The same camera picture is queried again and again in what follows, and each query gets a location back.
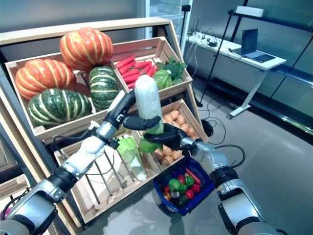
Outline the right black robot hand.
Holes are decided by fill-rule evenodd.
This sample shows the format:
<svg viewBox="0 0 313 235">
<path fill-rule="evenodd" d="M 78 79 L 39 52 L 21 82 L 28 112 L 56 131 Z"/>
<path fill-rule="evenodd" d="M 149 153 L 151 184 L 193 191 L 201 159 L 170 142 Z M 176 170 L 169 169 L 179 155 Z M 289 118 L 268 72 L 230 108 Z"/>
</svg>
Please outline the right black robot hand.
<svg viewBox="0 0 313 235">
<path fill-rule="evenodd" d="M 181 141 L 187 137 L 182 129 L 168 123 L 163 125 L 163 133 L 161 134 L 144 134 L 147 141 L 163 144 L 173 150 L 184 150 L 186 147 L 183 147 Z"/>
</svg>

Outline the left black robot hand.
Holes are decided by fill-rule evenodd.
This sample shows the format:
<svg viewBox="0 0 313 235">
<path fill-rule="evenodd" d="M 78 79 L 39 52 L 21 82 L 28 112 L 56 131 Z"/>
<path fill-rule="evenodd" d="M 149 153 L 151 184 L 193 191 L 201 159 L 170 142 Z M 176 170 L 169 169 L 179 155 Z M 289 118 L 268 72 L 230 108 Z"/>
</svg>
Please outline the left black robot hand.
<svg viewBox="0 0 313 235">
<path fill-rule="evenodd" d="M 108 111 L 104 121 L 110 123 L 116 129 L 123 124 L 124 127 L 131 130 L 147 130 L 156 126 L 161 121 L 161 117 L 159 116 L 154 116 L 153 118 L 128 116 L 128 111 L 135 105 L 135 102 L 135 93 L 132 90 L 128 94 L 125 94 L 112 110 Z"/>
</svg>

